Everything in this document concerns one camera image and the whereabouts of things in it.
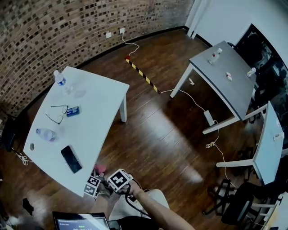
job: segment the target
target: wooden floor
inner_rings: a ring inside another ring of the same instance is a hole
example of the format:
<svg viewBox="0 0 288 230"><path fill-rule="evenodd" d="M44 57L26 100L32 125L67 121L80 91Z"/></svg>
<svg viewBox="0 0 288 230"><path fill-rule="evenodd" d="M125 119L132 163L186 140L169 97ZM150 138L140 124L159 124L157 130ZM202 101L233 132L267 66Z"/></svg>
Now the wooden floor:
<svg viewBox="0 0 288 230"><path fill-rule="evenodd" d="M207 49L200 40L187 37L184 30L155 35L137 44L140 49L131 55L131 61L160 91L173 89L187 68L188 59ZM225 178L224 169L215 170L215 163L223 160L221 153L215 147L205 148L217 138L217 131L202 134L208 127L203 111L184 93L179 92L173 99L169 97L170 92L157 94L125 62L125 57L134 48L133 45L125 46L82 68L130 85L127 123L121 122L120 115L116 116L98 163L106 165L110 172L125 169L143 188L162 190L171 210L196 230L235 229L235 226L223 224L221 217L214 213L209 216L201 213L212 204L207 187ZM232 115L200 76L193 72L190 77L195 85L186 82L182 90L209 110L214 119L220 122ZM29 110L30 122L40 104L41 100ZM237 122L221 129L217 145L225 160L236 160L239 150L258 141L261 127L261 123ZM86 213L93 206L93 198L72 193L33 163L24 166L12 152L1 150L0 171L4 179L0 184L0 200L11 215L11 222L19 226L34 223L44 229L54 229L52 211ZM243 177L234 177L229 168L226 171L236 186L243 182ZM34 206L33 217L22 208L23 198L28 198Z"/></svg>

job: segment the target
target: black phone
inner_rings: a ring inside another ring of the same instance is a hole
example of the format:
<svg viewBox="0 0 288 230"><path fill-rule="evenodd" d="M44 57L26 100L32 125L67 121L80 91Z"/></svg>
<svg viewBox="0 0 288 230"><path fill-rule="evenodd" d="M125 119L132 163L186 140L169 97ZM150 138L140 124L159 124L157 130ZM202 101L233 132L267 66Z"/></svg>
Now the black phone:
<svg viewBox="0 0 288 230"><path fill-rule="evenodd" d="M79 161L73 154L70 146L66 146L65 148L63 148L61 150L61 154L73 173L77 173L82 168L82 166L79 164Z"/></svg>

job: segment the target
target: person's leg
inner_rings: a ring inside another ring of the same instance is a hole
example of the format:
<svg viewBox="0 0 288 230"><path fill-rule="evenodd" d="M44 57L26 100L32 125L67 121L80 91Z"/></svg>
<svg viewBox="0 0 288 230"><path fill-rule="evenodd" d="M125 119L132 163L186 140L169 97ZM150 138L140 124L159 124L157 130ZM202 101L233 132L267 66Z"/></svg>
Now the person's leg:
<svg viewBox="0 0 288 230"><path fill-rule="evenodd" d="M166 198L160 190L154 189L154 190L147 192L147 194L149 197L151 197L152 199L154 199L155 201L157 201L161 205L165 206L166 208L169 208L169 205L166 201ZM133 206L138 208L139 210L144 211L142 205L137 200L135 202L132 202L130 200L128 200L128 201ZM148 218L146 215L141 214L136 209L132 208L129 204L127 204L127 202L125 201L125 196L122 195L119 198L119 200L116 202L116 204L114 205L114 208L110 214L109 220L110 221L119 220L119 219L122 219L125 217L130 217L130 216Z"/></svg>

